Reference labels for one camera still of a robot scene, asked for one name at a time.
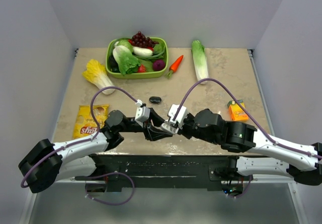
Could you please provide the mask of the white earbud charging case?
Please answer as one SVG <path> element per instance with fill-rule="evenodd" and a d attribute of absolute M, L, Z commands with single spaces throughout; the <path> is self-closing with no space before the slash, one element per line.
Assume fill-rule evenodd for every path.
<path fill-rule="evenodd" d="M 166 123 L 164 122 L 162 125 L 161 125 L 161 129 L 172 134 L 172 135 L 175 135 L 177 134 L 177 129 L 173 126 L 171 126 L 169 123 Z"/>

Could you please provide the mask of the black earbud charging case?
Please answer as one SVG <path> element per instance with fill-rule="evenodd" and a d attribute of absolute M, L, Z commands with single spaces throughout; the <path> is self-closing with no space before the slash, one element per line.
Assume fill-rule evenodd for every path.
<path fill-rule="evenodd" d="M 161 97 L 152 96 L 149 98 L 149 102 L 152 104 L 160 104 L 162 102 Z"/>

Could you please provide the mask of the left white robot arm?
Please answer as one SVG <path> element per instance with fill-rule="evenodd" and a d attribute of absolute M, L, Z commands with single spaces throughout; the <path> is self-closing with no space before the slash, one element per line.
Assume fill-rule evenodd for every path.
<path fill-rule="evenodd" d="M 134 117 L 121 111 L 109 113 L 103 128 L 93 134 L 65 142 L 39 141 L 20 161 L 22 188 L 39 193 L 58 180 L 67 164 L 91 154 L 116 148 L 124 138 L 123 132 L 143 133 L 146 140 L 157 141 L 173 134 L 165 128 L 165 121 L 152 108 L 138 108 Z"/>

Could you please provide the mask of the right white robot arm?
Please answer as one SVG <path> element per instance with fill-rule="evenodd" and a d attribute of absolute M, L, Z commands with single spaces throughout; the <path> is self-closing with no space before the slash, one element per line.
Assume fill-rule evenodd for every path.
<path fill-rule="evenodd" d="M 321 184 L 321 144 L 302 145 L 273 137 L 252 125 L 225 121 L 221 115 L 204 109 L 195 116 L 185 108 L 168 112 L 169 124 L 175 133 L 217 144 L 231 153 L 260 154 L 259 158 L 238 157 L 224 167 L 222 173 L 230 180 L 239 176 L 280 175 L 295 182 Z"/>

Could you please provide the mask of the green plastic basket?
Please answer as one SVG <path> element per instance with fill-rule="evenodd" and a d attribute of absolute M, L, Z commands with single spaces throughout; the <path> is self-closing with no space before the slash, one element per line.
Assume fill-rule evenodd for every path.
<path fill-rule="evenodd" d="M 122 75 L 119 72 L 112 72 L 110 63 L 109 63 L 109 57 L 112 54 L 112 51 L 114 49 L 114 44 L 116 41 L 119 39 L 114 39 L 112 40 L 109 45 L 108 49 L 106 52 L 106 57 L 105 57 L 105 68 L 108 73 L 108 75 L 116 78 L 116 79 L 124 79 L 124 80 L 134 80 L 134 79 L 151 79 L 151 78 L 158 78 L 161 77 L 167 70 L 169 66 L 169 51 L 168 51 L 168 46 L 167 43 L 164 39 L 159 38 L 159 37 L 151 37 L 152 40 L 158 41 L 159 43 L 164 45 L 164 53 L 162 56 L 162 60 L 165 62 L 165 67 L 160 70 L 160 71 L 153 71 L 153 72 L 139 72 L 139 73 L 132 73 L 132 74 L 126 74 Z"/>

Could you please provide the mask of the orange sponge box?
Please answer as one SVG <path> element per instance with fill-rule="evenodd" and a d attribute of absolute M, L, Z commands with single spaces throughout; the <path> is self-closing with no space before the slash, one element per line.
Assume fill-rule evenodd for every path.
<path fill-rule="evenodd" d="M 236 101 L 229 101 L 227 104 L 228 113 L 232 121 L 246 122 L 249 120 L 248 115 L 244 110 L 237 104 Z"/>

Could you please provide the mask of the red toy strawberry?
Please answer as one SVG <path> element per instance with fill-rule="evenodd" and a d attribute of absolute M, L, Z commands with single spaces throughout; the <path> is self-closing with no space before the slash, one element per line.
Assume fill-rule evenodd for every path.
<path fill-rule="evenodd" d="M 138 73 L 144 73 L 144 72 L 146 72 L 146 67 L 143 64 L 141 64 L 140 67 L 138 68 L 138 71 L 137 72 Z"/>

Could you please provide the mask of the purple toy onion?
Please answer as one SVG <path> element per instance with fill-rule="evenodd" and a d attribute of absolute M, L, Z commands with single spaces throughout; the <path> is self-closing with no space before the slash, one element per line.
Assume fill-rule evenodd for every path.
<path fill-rule="evenodd" d="M 161 71 L 165 67 L 166 67 L 166 63 L 162 59 L 158 59 L 152 64 L 152 68 L 154 71 Z"/>

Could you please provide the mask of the orange toy carrot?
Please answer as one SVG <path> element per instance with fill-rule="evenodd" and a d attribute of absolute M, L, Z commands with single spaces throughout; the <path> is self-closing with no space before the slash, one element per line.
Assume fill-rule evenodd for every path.
<path fill-rule="evenodd" d="M 184 56 L 181 55 L 180 57 L 178 57 L 176 59 L 176 61 L 169 67 L 169 71 L 168 73 L 166 74 L 166 78 L 167 79 L 170 79 L 171 76 L 178 70 L 182 60 L 183 60 Z"/>

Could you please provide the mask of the green toy lettuce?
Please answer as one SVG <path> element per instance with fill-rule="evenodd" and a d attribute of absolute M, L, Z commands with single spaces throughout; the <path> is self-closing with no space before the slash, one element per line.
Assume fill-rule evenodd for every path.
<path fill-rule="evenodd" d="M 123 45 L 116 46 L 112 53 L 118 64 L 119 71 L 123 76 L 126 74 L 136 73 L 138 71 L 141 65 L 140 61 L 127 47 Z"/>

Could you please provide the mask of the yellow Lays chip bag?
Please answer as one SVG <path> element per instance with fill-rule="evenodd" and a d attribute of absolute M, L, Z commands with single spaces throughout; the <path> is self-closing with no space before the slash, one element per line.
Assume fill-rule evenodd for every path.
<path fill-rule="evenodd" d="M 94 105 L 93 113 L 102 128 L 104 122 L 108 117 L 109 105 Z M 79 106 L 72 139 L 77 139 L 85 136 L 89 136 L 97 131 L 97 124 L 92 118 L 90 105 Z"/>

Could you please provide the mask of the white toy radish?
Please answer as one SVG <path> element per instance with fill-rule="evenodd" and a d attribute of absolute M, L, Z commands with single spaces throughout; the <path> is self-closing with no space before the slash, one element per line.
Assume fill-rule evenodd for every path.
<path fill-rule="evenodd" d="M 153 56 L 153 51 L 151 49 L 137 47 L 137 46 L 133 46 L 133 53 L 136 56 L 141 56 L 141 57 L 150 57 L 150 56 Z"/>

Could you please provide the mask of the green white napa cabbage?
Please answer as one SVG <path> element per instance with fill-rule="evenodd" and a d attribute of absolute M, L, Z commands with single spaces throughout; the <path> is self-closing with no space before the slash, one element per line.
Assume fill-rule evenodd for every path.
<path fill-rule="evenodd" d="M 197 81 L 209 77 L 205 48 L 199 40 L 194 40 L 191 45 L 193 63 Z"/>

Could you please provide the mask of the yellow toy cabbage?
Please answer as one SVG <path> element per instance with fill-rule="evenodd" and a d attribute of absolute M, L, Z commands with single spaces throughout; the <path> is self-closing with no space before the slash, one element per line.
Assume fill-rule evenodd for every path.
<path fill-rule="evenodd" d="M 109 79 L 105 67 L 99 61 L 91 59 L 86 65 L 86 70 L 82 76 L 91 84 L 95 85 L 99 90 L 112 87 L 114 84 Z"/>

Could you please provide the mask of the dark red toy grapes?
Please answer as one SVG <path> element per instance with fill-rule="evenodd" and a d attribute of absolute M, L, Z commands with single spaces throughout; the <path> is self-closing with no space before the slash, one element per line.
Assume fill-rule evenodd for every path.
<path fill-rule="evenodd" d="M 141 48 L 154 48 L 159 44 L 158 41 L 152 40 L 150 37 L 146 37 L 141 31 L 138 31 L 130 39 L 127 40 L 132 46 Z"/>

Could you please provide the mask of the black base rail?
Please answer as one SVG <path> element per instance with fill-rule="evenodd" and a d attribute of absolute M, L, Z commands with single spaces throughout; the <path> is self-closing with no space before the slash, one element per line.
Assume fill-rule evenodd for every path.
<path fill-rule="evenodd" d="M 122 188 L 177 188 L 221 191 L 251 179 L 237 173 L 238 156 L 140 156 L 91 155 L 96 169 L 88 177 L 77 176 L 77 181 L 105 183 L 107 191 Z"/>

